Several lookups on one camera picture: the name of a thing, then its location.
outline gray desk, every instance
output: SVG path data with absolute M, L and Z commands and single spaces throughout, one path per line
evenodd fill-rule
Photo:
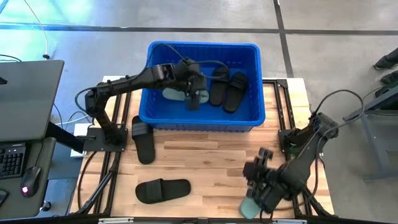
M 43 148 L 37 163 L 37 166 L 42 169 L 39 190 L 33 197 L 25 198 L 22 196 L 19 187 L 22 177 L 0 180 L 0 188 L 9 192 L 8 198 L 0 207 L 0 220 L 34 217 L 39 213 L 47 188 L 47 177 L 57 141 L 55 138 L 45 138 L 42 142 Z M 41 147 L 40 141 L 34 141 L 32 142 L 32 147 L 27 148 L 30 151 L 26 164 L 27 168 L 35 165 Z
M 39 191 L 31 198 L 21 195 L 21 178 L 0 180 L 0 188 L 10 195 L 0 207 L 0 220 L 36 216 L 47 188 L 55 142 L 78 152 L 83 141 L 49 121 L 64 62 L 0 63 L 0 142 L 34 142 L 27 147 L 26 168 L 34 166 L 44 139 L 39 167 L 42 168 Z
M 374 152 L 374 158 L 377 160 L 377 171 L 374 174 L 366 175 L 363 179 L 365 182 L 398 177 L 398 169 L 389 159 L 390 152 L 398 152 L 398 116 L 395 116 L 398 111 L 382 109 L 386 105 L 397 101 L 398 86 L 395 86 L 385 94 L 373 99 L 364 106 L 365 111 L 364 115 L 361 117 L 361 121 L 366 133 L 366 137 Z M 360 114 L 360 112 L 361 109 L 358 109 L 345 117 L 344 120 L 355 118 Z M 374 115 L 373 112 L 387 116 L 377 116 Z

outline white cable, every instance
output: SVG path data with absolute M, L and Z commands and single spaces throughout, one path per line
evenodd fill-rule
M 76 121 L 79 121 L 79 120 L 85 119 L 85 118 L 87 118 L 87 117 L 88 117 L 88 115 L 86 115 L 86 116 L 83 116 L 83 117 L 81 117 L 81 118 L 78 118 L 78 119 L 74 119 L 74 120 L 72 120 L 72 121 L 64 122 L 64 123 L 62 123 L 62 124 L 70 124 L 70 123 L 73 123 L 73 122 L 76 122 Z
M 33 9 L 31 8 L 31 6 L 29 5 L 29 3 L 24 0 L 24 2 L 26 3 L 27 7 L 29 7 L 29 9 L 32 11 L 33 15 L 36 17 L 37 22 L 39 22 L 40 27 L 42 28 L 42 31 L 44 33 L 44 37 L 45 37 L 45 52 L 44 55 L 49 55 L 49 40 L 47 39 L 47 35 L 45 34 L 44 28 L 42 23 L 40 22 L 40 19 L 36 16 L 36 13 L 33 11 Z

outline blue crate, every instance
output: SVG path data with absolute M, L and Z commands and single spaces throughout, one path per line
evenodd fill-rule
M 199 60 L 219 60 L 230 69 L 230 75 L 243 72 L 248 78 L 248 88 L 235 113 L 226 113 L 222 105 L 214 107 L 200 104 L 199 110 L 188 111 L 182 101 L 167 100 L 162 90 L 142 91 L 139 108 L 140 119 L 156 129 L 192 130 L 192 131 L 228 131 L 246 132 L 259 126 L 266 119 L 264 97 L 262 93 L 261 56 L 254 44 L 244 43 L 206 43 L 155 41 L 148 49 L 158 43 L 170 44 L 184 57 Z M 157 46 L 148 66 L 162 63 L 177 63 L 178 55 L 164 45 Z M 202 64 L 203 74 L 211 76 L 218 65 Z M 211 80 L 207 80 L 208 90 Z

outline black robotic arm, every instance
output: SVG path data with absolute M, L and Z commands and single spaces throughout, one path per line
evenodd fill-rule
M 173 88 L 184 91 L 192 102 L 198 102 L 197 90 L 206 88 L 200 66 L 193 60 L 181 60 L 178 64 L 155 65 L 145 68 L 140 74 L 106 83 L 99 83 L 85 95 L 86 112 L 95 118 L 104 134 L 105 144 L 117 145 L 123 141 L 116 123 L 111 122 L 105 112 L 105 106 L 110 97 L 142 88 L 163 89 Z
M 248 180 L 246 196 L 267 213 L 272 213 L 282 199 L 293 197 L 306 190 L 310 167 L 326 142 L 338 135 L 338 124 L 323 113 L 314 114 L 304 129 L 293 129 L 283 138 L 282 144 L 300 147 L 295 159 L 278 169 L 267 167 L 267 160 L 273 152 L 260 149 L 254 162 L 244 165 L 243 176 Z

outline floor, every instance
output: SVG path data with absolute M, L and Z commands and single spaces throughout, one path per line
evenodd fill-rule
M 341 88 L 364 96 L 391 72 L 372 68 L 397 47 L 395 0 L 39 0 L 29 1 L 49 38 L 52 59 L 65 61 L 56 104 L 65 121 L 76 111 L 77 91 L 105 75 L 132 75 L 155 40 L 252 42 L 262 54 L 263 77 L 304 78 L 312 108 Z M 0 4 L 0 53 L 42 60 L 43 33 L 23 1 Z M 338 122 L 359 107 L 352 96 L 331 97 L 321 110 Z M 59 121 L 53 111 L 54 121 Z M 78 159 L 57 146 L 46 200 L 63 215 L 76 184 Z M 395 223 L 398 180 L 364 183 L 375 170 L 361 123 L 340 129 L 324 148 L 335 213 L 344 218 Z M 55 187 L 63 185 L 64 194 Z

